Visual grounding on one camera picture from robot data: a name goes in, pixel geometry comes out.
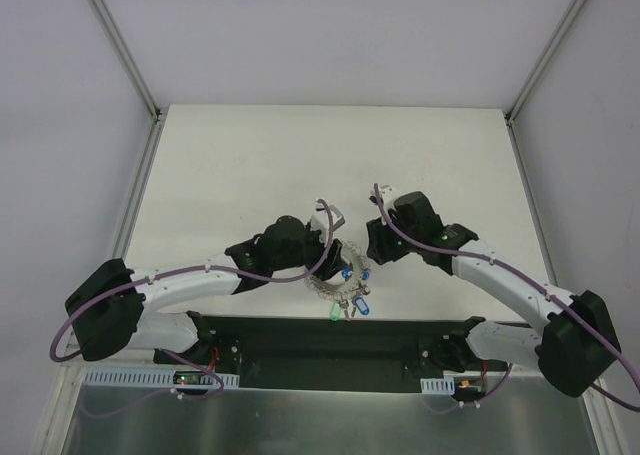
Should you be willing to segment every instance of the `gray wall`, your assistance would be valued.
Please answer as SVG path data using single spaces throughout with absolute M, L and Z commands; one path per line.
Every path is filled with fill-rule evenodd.
M 106 0 L 160 106 L 505 108 L 571 0 Z
M 63 302 L 109 252 L 149 118 L 86 0 L 0 0 L 0 453 L 27 453 Z
M 640 3 L 591 0 L 516 123 L 561 284 L 606 297 L 640 367 Z M 640 404 L 619 365 L 615 393 Z M 640 418 L 619 411 L 632 453 Z

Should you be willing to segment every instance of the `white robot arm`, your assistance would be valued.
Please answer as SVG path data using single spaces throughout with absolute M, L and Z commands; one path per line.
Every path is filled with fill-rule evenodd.
M 502 360 L 540 370 L 561 392 L 581 395 L 615 360 L 598 341 L 552 303 L 553 294 L 570 306 L 620 350 L 602 299 L 536 281 L 504 263 L 485 241 L 467 229 L 445 226 L 421 192 L 400 194 L 385 186 L 372 192 L 381 217 L 367 223 L 367 256 L 382 265 L 409 253 L 457 276 L 511 308 L 529 327 L 511 326 L 472 317 L 466 329 L 452 334 L 430 352 L 444 369 L 463 371 L 477 359 Z
M 186 359 L 202 360 L 210 353 L 211 334 L 200 315 L 159 310 L 197 298 L 235 295 L 269 282 L 305 277 L 271 278 L 274 272 L 287 268 L 304 266 L 307 274 L 313 272 L 321 280 L 331 280 L 347 266 L 341 257 L 341 242 L 330 239 L 330 232 L 344 223 L 336 207 L 319 202 L 306 225 L 291 216 L 280 217 L 264 233 L 190 267 L 129 269 L 122 259 L 109 260 L 65 303 L 80 353 L 85 360 L 95 361 L 125 347 L 168 349 Z M 127 284 L 131 288 L 85 308 L 92 299 Z M 64 361 L 55 353 L 52 358 Z

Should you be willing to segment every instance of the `metal floor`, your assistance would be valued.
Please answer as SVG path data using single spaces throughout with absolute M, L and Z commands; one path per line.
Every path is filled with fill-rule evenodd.
M 106 412 L 145 393 L 85 387 L 85 406 Z M 538 377 L 513 377 L 479 410 L 437 416 L 425 408 L 427 402 L 433 408 L 451 404 L 448 398 L 406 394 L 229 390 L 206 401 L 161 394 L 105 420 L 78 418 L 76 411 L 63 453 L 598 453 L 582 400 L 560 394 Z

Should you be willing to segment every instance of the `purple cable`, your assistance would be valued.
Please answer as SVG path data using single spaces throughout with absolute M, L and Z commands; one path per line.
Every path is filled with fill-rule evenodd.
M 190 272 L 201 272 L 201 271 L 210 271 L 210 270 L 218 271 L 218 272 L 235 273 L 236 275 L 240 275 L 242 277 L 252 278 L 254 280 L 260 280 L 262 282 L 268 282 L 268 283 L 291 283 L 291 282 L 297 282 L 298 280 L 302 280 L 304 278 L 307 278 L 308 276 L 312 275 L 316 270 L 318 270 L 322 266 L 324 261 L 329 256 L 329 250 L 331 250 L 331 244 L 333 243 L 333 235 L 334 235 L 333 234 L 333 232 L 334 232 L 333 214 L 331 213 L 331 209 L 329 208 L 329 204 L 327 204 L 327 202 L 325 202 L 322 199 L 318 199 L 318 203 L 320 203 L 323 206 L 324 210 L 327 212 L 327 217 L 329 218 L 329 228 L 328 228 L 328 233 L 327 233 L 327 241 L 326 241 L 326 245 L 324 247 L 324 251 L 322 252 L 322 255 L 320 256 L 320 259 L 316 262 L 316 264 L 313 267 L 311 267 L 309 270 L 301 273 L 300 275 L 295 275 L 293 277 L 284 277 L 284 278 L 271 278 L 271 277 L 265 277 L 263 275 L 258 275 L 258 274 L 255 274 L 255 273 L 251 273 L 251 272 L 245 272 L 244 270 L 239 270 L 237 268 L 232 268 L 232 267 L 223 267 L 223 266 L 220 266 L 220 265 L 211 265 L 211 266 L 194 265 L 194 266 L 191 266 L 191 267 L 178 268 L 178 269 L 175 269 L 175 270 L 169 270 L 167 272 L 158 273 L 155 276 L 155 280 L 162 280 L 164 278 L 174 277 L 176 275 L 182 275 L 182 274 L 190 273 Z M 65 332 L 69 328 L 71 328 L 71 326 L 73 325 L 73 322 L 75 322 L 78 318 L 80 318 L 91 307 L 93 307 L 94 305 L 97 305 L 98 303 L 102 302 L 103 300 L 106 300 L 109 297 L 117 295 L 118 293 L 122 293 L 125 290 L 129 290 L 131 288 L 135 288 L 135 287 L 138 287 L 140 285 L 145 285 L 145 284 L 147 284 L 149 282 L 150 282 L 150 280 L 148 278 L 143 278 L 143 279 L 140 279 L 140 280 L 136 280 L 135 282 L 125 283 L 124 285 L 120 285 L 119 287 L 115 287 L 115 288 L 112 288 L 111 290 L 107 290 L 106 292 L 98 295 L 95 298 L 92 298 L 87 303 L 85 303 L 80 308 L 78 308 L 62 324 L 62 326 L 60 327 L 58 332 L 53 337 L 53 340 L 51 342 L 51 346 L 49 347 L 49 358 L 51 358 L 51 360 L 53 360 L 54 362 L 60 363 L 60 362 L 66 362 L 66 361 L 71 360 L 73 358 L 76 358 L 78 355 L 80 355 L 82 353 L 82 350 L 76 350 L 75 352 L 70 353 L 69 355 L 63 355 L 62 357 L 58 356 L 58 354 L 56 353 L 57 350 L 58 350 L 58 345 L 60 344 L 60 340 L 62 340 L 62 337 L 64 336 Z
M 495 393 L 500 390 L 503 386 L 504 383 L 507 381 L 507 378 L 509 378 L 509 375 L 511 375 L 511 370 L 513 369 L 513 363 L 510 363 L 509 366 L 507 367 L 507 371 L 504 372 L 504 375 L 502 375 L 502 378 L 500 379 L 500 381 L 496 384 L 495 387 L 493 387 L 491 389 L 490 392 L 488 392 L 484 397 L 482 397 L 480 400 L 478 400 L 478 405 L 476 405 L 473 402 L 466 402 L 463 403 L 462 405 L 457 404 L 457 405 L 452 405 L 449 408 L 446 408 L 444 410 L 434 410 L 433 408 L 431 408 L 429 405 L 427 405 L 425 402 L 424 406 L 427 407 L 427 410 L 429 410 L 429 412 L 433 413 L 434 415 L 448 415 L 451 412 L 455 412 L 456 410 L 458 410 L 459 408 L 465 408 L 465 407 L 481 407 L 482 405 L 484 405 L 486 402 L 488 402 L 494 395 Z
M 506 262 L 503 262 L 502 260 L 492 259 L 491 257 L 488 257 L 487 255 L 484 255 L 482 253 L 465 252 L 462 250 L 448 250 L 446 248 L 432 247 L 430 245 L 425 245 L 424 243 L 414 240 L 413 238 L 403 233 L 398 227 L 396 227 L 393 224 L 391 217 L 384 209 L 384 201 L 382 200 L 382 196 L 380 195 L 380 189 L 377 183 L 373 185 L 373 190 L 376 196 L 376 205 L 378 205 L 378 210 L 380 210 L 380 214 L 382 215 L 382 218 L 384 218 L 389 228 L 391 228 L 391 230 L 393 230 L 400 238 L 409 242 L 412 245 L 415 245 L 418 248 L 422 248 L 423 250 L 428 250 L 434 253 L 441 253 L 444 255 L 462 256 L 462 257 L 469 257 L 469 258 L 475 258 L 478 260 L 483 260 L 485 262 L 489 262 L 494 265 L 497 265 L 498 267 L 503 268 L 504 270 L 507 270 L 508 272 L 512 273 L 513 275 L 515 275 L 516 277 L 518 277 L 519 279 L 521 279 L 522 281 L 524 281 L 525 283 L 533 287 L 536 291 L 538 291 L 539 293 L 547 297 L 549 301 L 555 303 L 558 307 L 566 311 L 566 313 L 569 314 L 569 316 L 573 318 L 582 328 L 584 328 L 592 337 L 598 340 L 622 364 L 624 369 L 627 371 L 627 373 L 633 380 L 633 383 L 638 389 L 638 392 L 640 392 L 640 375 L 638 375 L 638 372 L 636 372 L 636 370 L 633 368 L 633 366 L 631 365 L 631 362 L 629 362 L 629 360 L 624 355 L 622 355 L 622 353 L 620 353 L 613 345 L 611 345 L 611 343 L 609 343 L 609 341 L 606 338 L 600 335 L 598 331 L 594 329 L 591 325 L 589 325 L 580 315 L 578 315 L 571 308 L 569 308 L 567 304 L 562 302 L 555 295 L 550 294 L 543 285 L 539 284 L 534 279 L 529 277 L 527 274 L 521 272 L 514 266 Z M 633 412 L 640 413 L 640 406 L 631 405 L 630 403 L 625 402 L 624 400 L 621 400 L 615 395 L 612 395 L 611 393 L 607 392 L 604 388 L 598 387 L 595 384 L 592 384 L 591 388 L 600 392 L 602 395 L 607 397 L 612 402 L 617 403 L 621 407 L 631 410 Z
M 211 398 L 211 397 L 214 397 L 214 396 L 218 395 L 224 389 L 223 380 L 213 370 L 209 370 L 208 368 L 204 368 L 204 367 L 201 367 L 200 365 L 196 365 L 195 363 L 190 362 L 189 360 L 186 360 L 186 359 L 182 358 L 180 355 L 178 355 L 177 353 L 172 352 L 171 350 L 162 350 L 162 351 L 164 353 L 166 353 L 167 355 L 169 355 L 171 358 L 173 358 L 175 361 L 177 361 L 177 362 L 179 362 L 179 363 L 181 363 L 183 365 L 188 365 L 188 366 L 190 366 L 192 368 L 195 368 L 196 370 L 204 373 L 205 375 L 209 375 L 216 382 L 218 382 L 218 385 L 220 385 L 215 390 L 209 390 L 209 391 L 207 391 L 207 393 L 205 393 L 203 395 L 190 395 L 188 393 L 182 393 L 182 398 L 185 398 L 187 400 L 205 400 L 207 398 Z M 153 392 L 147 393 L 146 395 L 140 397 L 135 402 L 132 402 L 129 405 L 125 405 L 124 407 L 120 407 L 120 408 L 118 408 L 116 410 L 113 410 L 111 412 L 106 412 L 106 413 L 91 413 L 89 410 L 87 410 L 87 408 L 85 407 L 85 404 L 84 404 L 85 393 L 86 392 L 84 391 L 84 388 L 81 389 L 80 394 L 78 396 L 78 410 L 80 410 L 80 412 L 86 417 L 101 420 L 101 419 L 105 419 L 105 418 L 114 417 L 114 416 L 119 415 L 121 413 L 124 413 L 124 412 L 126 412 L 128 410 L 136 408 L 139 405 L 141 405 L 144 402 L 146 402 L 147 400 L 155 398 L 157 395 L 160 395 L 162 393 L 172 393 L 172 392 L 170 390 L 167 390 L 166 388 L 160 388 L 158 390 L 154 390 Z

